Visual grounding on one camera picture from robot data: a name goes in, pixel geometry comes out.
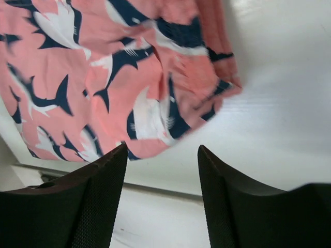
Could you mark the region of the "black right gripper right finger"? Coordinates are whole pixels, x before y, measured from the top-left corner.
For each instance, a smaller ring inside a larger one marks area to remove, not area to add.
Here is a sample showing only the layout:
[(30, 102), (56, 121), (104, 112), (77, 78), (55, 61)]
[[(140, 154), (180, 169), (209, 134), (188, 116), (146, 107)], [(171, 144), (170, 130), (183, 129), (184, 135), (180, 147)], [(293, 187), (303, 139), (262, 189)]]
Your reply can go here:
[(330, 184), (261, 183), (205, 146), (198, 167), (211, 247), (330, 247)]

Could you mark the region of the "pink shark print shorts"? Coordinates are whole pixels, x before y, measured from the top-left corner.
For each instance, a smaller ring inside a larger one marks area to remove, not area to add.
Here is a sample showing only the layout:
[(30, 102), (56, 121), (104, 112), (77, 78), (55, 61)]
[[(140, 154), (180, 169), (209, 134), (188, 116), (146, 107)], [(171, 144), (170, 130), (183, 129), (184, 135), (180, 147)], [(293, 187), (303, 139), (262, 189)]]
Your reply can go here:
[(36, 159), (156, 156), (241, 89), (221, 1), (1, 1), (1, 98)]

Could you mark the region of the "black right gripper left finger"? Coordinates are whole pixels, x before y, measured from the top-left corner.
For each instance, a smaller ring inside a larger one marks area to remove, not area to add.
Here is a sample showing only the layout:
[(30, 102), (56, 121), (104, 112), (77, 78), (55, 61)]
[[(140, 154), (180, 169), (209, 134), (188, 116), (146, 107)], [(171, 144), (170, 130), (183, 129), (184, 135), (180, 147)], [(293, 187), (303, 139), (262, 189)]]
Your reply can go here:
[(37, 187), (1, 192), (1, 247), (109, 247), (127, 160), (122, 144)]

